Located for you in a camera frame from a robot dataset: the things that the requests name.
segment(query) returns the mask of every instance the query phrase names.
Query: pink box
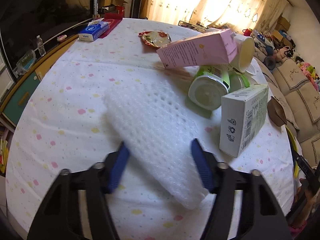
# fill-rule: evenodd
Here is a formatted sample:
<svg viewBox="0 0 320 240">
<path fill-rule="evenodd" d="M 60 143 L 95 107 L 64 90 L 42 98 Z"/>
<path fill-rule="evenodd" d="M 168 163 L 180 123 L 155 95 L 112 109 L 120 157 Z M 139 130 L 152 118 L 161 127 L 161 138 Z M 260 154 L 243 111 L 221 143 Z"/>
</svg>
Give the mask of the pink box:
<svg viewBox="0 0 320 240">
<path fill-rule="evenodd" d="M 228 64 L 238 51 L 233 31 L 226 29 L 172 42 L 157 53 L 165 68 L 179 68 Z"/>
</svg>

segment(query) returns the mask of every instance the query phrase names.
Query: black tv screen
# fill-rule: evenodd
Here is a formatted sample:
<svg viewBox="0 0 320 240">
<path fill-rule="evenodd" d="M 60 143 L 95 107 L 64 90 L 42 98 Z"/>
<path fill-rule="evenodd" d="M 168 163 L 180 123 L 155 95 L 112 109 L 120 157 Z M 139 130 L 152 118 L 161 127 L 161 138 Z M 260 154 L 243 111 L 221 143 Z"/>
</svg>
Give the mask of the black tv screen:
<svg viewBox="0 0 320 240">
<path fill-rule="evenodd" d="M 29 49 L 37 48 L 37 35 L 46 42 L 91 17 L 90 0 L 13 0 L 0 19 L 2 44 L 10 67 L 14 69 Z M 44 47 L 48 52 L 56 45 L 54 38 Z"/>
</svg>

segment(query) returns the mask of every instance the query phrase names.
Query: drawer handle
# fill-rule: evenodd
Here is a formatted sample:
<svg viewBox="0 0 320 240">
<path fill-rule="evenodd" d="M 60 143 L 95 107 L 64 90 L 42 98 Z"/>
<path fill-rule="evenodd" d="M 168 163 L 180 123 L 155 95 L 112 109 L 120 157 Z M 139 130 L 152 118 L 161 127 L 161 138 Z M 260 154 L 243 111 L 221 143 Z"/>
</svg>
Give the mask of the drawer handle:
<svg viewBox="0 0 320 240">
<path fill-rule="evenodd" d="M 18 102 L 18 106 L 21 106 L 24 102 L 24 100 L 26 100 L 26 98 L 29 96 L 29 92 L 26 92 L 23 97 L 19 100 Z"/>
</svg>

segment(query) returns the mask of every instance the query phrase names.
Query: screw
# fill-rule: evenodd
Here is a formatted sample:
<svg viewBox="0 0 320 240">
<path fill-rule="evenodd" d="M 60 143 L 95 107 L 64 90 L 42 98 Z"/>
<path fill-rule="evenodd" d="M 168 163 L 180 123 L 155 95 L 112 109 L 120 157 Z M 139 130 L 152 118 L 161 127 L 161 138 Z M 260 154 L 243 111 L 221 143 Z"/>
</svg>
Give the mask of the screw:
<svg viewBox="0 0 320 240">
<path fill-rule="evenodd" d="M 252 170 L 251 173 L 256 177 L 261 176 L 261 173 L 258 170 Z"/>
<path fill-rule="evenodd" d="M 226 170 L 228 167 L 229 167 L 229 165 L 226 163 L 218 163 L 218 168 L 220 168 L 222 170 Z"/>
<path fill-rule="evenodd" d="M 60 172 L 60 175 L 64 176 L 64 175 L 69 175 L 71 173 L 71 171 L 69 169 L 63 169 Z"/>
<path fill-rule="evenodd" d="M 103 169 L 104 168 L 104 163 L 96 163 L 94 166 L 93 166 L 95 169 Z"/>
</svg>

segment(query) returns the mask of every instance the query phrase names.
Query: tablecloth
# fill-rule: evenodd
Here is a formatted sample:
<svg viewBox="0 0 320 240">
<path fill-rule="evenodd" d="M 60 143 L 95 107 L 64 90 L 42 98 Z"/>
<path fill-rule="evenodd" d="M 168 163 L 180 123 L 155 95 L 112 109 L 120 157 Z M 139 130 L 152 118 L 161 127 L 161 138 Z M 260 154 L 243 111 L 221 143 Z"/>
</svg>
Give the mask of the tablecloth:
<svg viewBox="0 0 320 240">
<path fill-rule="evenodd" d="M 234 169 L 258 169 L 286 214 L 293 201 L 293 166 L 284 127 L 266 121 L 238 158 L 219 150 L 221 108 L 208 113 L 188 99 L 198 67 L 165 70 L 156 51 L 143 44 L 142 31 L 165 31 L 173 41 L 199 33 L 148 20 L 124 19 L 107 37 L 77 40 L 45 75 L 15 130 L 6 174 L 8 208 L 25 230 L 61 169 L 86 170 L 115 151 L 121 138 L 106 119 L 102 96 L 110 87 L 167 80 L 194 120 L 202 146 Z M 255 60 L 258 83 L 266 80 Z M 121 239 L 181 240 L 201 237 L 214 195 L 194 210 L 177 203 L 130 158 L 118 189 L 108 196 Z M 236 234 L 241 207 L 237 192 L 229 237 Z"/>
</svg>

